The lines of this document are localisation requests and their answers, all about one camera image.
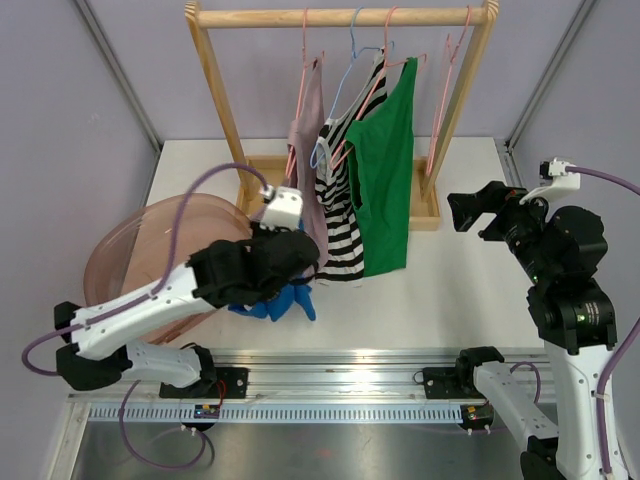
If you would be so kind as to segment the mauve pink tank top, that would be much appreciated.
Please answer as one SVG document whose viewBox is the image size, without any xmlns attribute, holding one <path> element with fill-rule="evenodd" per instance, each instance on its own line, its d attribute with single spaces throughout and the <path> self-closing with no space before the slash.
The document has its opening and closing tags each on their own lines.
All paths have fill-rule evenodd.
<svg viewBox="0 0 640 480">
<path fill-rule="evenodd" d="M 320 252 L 318 268 L 323 267 L 328 260 L 328 231 L 323 207 L 315 193 L 316 170 L 310 166 L 310 160 L 323 126 L 322 59 L 316 57 L 304 87 L 300 114 L 291 122 L 289 129 L 287 142 L 293 147 L 295 166 L 291 177 L 285 176 L 280 186 L 296 188 L 301 192 L 302 227 Z"/>
</svg>

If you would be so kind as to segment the black white striped tank top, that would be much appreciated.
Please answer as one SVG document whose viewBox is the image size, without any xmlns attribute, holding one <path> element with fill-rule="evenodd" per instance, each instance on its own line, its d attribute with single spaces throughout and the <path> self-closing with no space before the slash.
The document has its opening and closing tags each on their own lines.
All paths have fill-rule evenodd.
<svg viewBox="0 0 640 480">
<path fill-rule="evenodd" d="M 323 207 L 328 231 L 328 260 L 316 275 L 322 284 L 358 282 L 364 277 L 364 249 L 351 200 L 348 164 L 335 170 L 329 160 L 355 121 L 362 103 L 383 65 L 383 51 L 374 57 L 367 80 L 351 104 L 338 118 L 327 118 L 316 141 L 315 193 Z M 387 99 L 386 78 L 379 83 L 361 120 L 370 116 Z"/>
</svg>

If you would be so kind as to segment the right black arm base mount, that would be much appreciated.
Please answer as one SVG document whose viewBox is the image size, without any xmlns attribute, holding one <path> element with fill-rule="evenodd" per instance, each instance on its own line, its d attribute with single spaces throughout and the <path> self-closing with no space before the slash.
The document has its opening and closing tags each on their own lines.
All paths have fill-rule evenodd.
<svg viewBox="0 0 640 480">
<path fill-rule="evenodd" d="M 427 399 L 460 400 L 471 398 L 454 367 L 425 367 L 412 375 L 416 385 L 424 389 Z"/>
</svg>

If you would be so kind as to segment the blue tank top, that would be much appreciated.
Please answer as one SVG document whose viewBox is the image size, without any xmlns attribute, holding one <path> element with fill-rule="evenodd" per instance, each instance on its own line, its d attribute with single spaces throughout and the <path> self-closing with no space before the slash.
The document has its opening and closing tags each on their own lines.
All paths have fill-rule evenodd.
<svg viewBox="0 0 640 480">
<path fill-rule="evenodd" d="M 262 229 L 257 221 L 251 222 L 252 236 L 255 229 Z M 235 313 L 259 319 L 278 321 L 295 304 L 303 307 L 307 317 L 316 318 L 312 307 L 309 283 L 305 285 L 287 285 L 276 293 L 263 293 L 254 284 L 249 272 L 249 242 L 251 238 L 238 244 L 240 255 L 239 270 L 232 275 L 232 283 L 224 288 L 229 309 Z"/>
</svg>

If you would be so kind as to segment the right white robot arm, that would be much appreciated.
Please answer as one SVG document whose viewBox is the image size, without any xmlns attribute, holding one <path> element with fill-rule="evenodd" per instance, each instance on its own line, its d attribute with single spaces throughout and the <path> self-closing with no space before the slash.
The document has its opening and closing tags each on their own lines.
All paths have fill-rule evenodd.
<svg viewBox="0 0 640 480">
<path fill-rule="evenodd" d="M 491 181 L 447 197 L 453 226 L 503 242 L 532 283 L 528 311 L 551 366 L 558 421 L 550 422 L 511 377 L 494 347 L 460 352 L 456 389 L 481 394 L 517 442 L 526 479 L 626 479 L 609 383 L 628 340 L 617 338 L 612 301 L 594 275 L 608 251 L 601 218 L 579 206 L 550 214 L 541 194 Z"/>
</svg>

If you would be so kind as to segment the light blue wire hanger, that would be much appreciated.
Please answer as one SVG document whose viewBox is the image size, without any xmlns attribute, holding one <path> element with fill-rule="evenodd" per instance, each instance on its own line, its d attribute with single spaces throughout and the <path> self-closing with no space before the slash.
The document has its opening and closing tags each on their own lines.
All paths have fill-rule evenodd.
<svg viewBox="0 0 640 480">
<path fill-rule="evenodd" d="M 364 9 L 363 6 L 359 6 L 355 9 L 352 18 L 351 18 L 351 23 L 349 26 L 349 35 L 350 35 L 350 40 L 351 40 L 351 52 L 350 52 L 350 60 L 349 60 L 349 64 L 347 66 L 347 69 L 345 70 L 340 83 L 338 85 L 333 103 L 331 105 L 328 117 L 329 118 L 333 118 L 334 117 L 334 113 L 338 104 L 338 101 L 340 99 L 340 95 L 341 92 L 343 90 L 344 87 L 344 83 L 346 81 L 346 79 L 348 78 L 349 74 L 351 73 L 353 66 L 355 64 L 355 62 L 358 60 L 358 58 L 362 55 L 363 52 L 365 51 L 379 51 L 380 48 L 376 47 L 376 46 L 363 46 L 361 48 L 357 48 L 357 42 L 356 42 L 356 38 L 355 38 L 355 26 L 356 26 L 356 20 L 357 17 L 359 15 L 359 13 Z"/>
</svg>

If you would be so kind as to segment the green tank top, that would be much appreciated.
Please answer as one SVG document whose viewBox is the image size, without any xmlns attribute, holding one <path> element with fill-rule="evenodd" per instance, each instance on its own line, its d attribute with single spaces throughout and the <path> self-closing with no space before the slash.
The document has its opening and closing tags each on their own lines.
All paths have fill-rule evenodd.
<svg viewBox="0 0 640 480">
<path fill-rule="evenodd" d="M 366 277 L 407 264 L 418 59 L 406 60 L 387 99 L 346 134 L 346 146 L 353 148 L 346 161 Z"/>
</svg>

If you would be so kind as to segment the pink hanger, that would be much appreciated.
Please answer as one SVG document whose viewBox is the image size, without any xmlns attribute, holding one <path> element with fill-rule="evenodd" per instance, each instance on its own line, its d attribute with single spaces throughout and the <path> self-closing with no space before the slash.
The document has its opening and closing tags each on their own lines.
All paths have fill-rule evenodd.
<svg viewBox="0 0 640 480">
<path fill-rule="evenodd" d="M 456 59 L 462 46 L 463 40 L 466 36 L 470 25 L 471 19 L 471 6 L 467 6 L 467 14 L 465 19 L 465 24 L 463 26 L 462 32 L 458 38 L 456 43 L 452 41 L 452 35 L 448 34 L 445 40 L 445 46 L 443 50 L 443 57 L 441 62 L 441 72 L 440 72 L 440 80 L 439 80 L 439 100 L 436 104 L 436 108 L 433 115 L 433 123 L 432 123 L 432 131 L 431 138 L 429 143 L 429 154 L 426 164 L 426 174 L 428 176 L 431 175 L 435 163 L 436 156 L 436 144 L 439 139 L 439 135 L 442 128 L 442 123 L 444 119 L 444 109 L 445 103 L 448 99 L 449 85 L 451 82 L 451 77 L 453 74 L 453 68 L 456 63 Z"/>
<path fill-rule="evenodd" d="M 312 61 L 307 61 L 307 27 L 308 27 L 308 15 L 309 8 L 306 7 L 303 10 L 303 18 L 302 18 L 302 70 L 301 70 L 301 79 L 299 85 L 299 92 L 297 97 L 297 105 L 294 120 L 291 122 L 289 135 L 287 138 L 287 147 L 288 147 L 288 155 L 287 161 L 285 165 L 285 176 L 288 180 L 291 179 L 295 165 L 296 165 L 296 150 L 294 143 L 294 133 L 297 128 L 298 120 L 300 118 L 300 114 L 303 106 L 303 96 L 306 84 L 306 74 L 309 69 L 314 69 L 318 65 L 322 65 L 325 61 L 325 51 L 322 50 L 319 57 L 315 57 Z"/>
<path fill-rule="evenodd" d="M 404 60 L 401 62 L 395 62 L 395 63 L 389 62 L 389 26 L 390 26 L 391 18 L 397 9 L 398 9 L 398 6 L 393 6 L 387 13 L 386 20 L 384 23 L 384 46 L 383 46 L 384 61 L 383 61 L 382 69 L 380 70 L 379 75 L 376 77 L 376 81 L 373 87 L 369 91 L 367 97 L 365 98 L 360 109 L 358 110 L 357 115 L 354 117 L 355 121 L 360 120 L 364 115 L 364 112 L 366 111 L 368 105 L 370 104 L 371 98 L 373 94 L 376 92 L 379 83 L 383 78 L 386 77 L 387 70 L 390 67 L 396 67 L 396 66 L 404 65 L 405 63 L 407 63 L 407 60 Z M 342 142 L 339 144 L 337 150 L 332 155 L 329 161 L 329 166 L 331 167 L 332 170 L 335 170 L 347 158 L 348 154 L 353 150 L 353 148 L 350 147 L 347 150 L 342 151 L 345 144 L 346 144 L 346 139 L 343 139 Z"/>
</svg>

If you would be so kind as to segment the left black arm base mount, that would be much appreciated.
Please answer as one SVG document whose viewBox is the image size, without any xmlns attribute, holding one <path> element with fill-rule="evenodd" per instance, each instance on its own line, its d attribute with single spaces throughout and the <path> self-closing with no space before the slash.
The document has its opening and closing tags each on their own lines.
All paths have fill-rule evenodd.
<svg viewBox="0 0 640 480">
<path fill-rule="evenodd" d="M 249 380 L 249 370 L 241 367 L 217 367 L 215 384 L 196 382 L 185 388 L 169 384 L 160 385 L 159 397 L 163 399 L 245 399 Z"/>
</svg>

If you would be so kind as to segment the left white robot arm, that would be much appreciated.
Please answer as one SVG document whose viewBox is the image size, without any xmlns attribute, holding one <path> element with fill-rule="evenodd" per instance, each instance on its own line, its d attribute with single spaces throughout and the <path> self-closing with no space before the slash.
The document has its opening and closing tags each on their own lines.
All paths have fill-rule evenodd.
<svg viewBox="0 0 640 480">
<path fill-rule="evenodd" d="M 173 349 L 142 336 L 184 317 L 270 299 L 300 280 L 319 257 L 316 243 L 300 230 L 218 240 L 166 280 L 91 307 L 63 302 L 54 309 L 65 340 L 56 352 L 57 373 L 77 391 L 130 379 L 160 382 L 179 398 L 206 397 L 218 381 L 208 349 Z"/>
</svg>

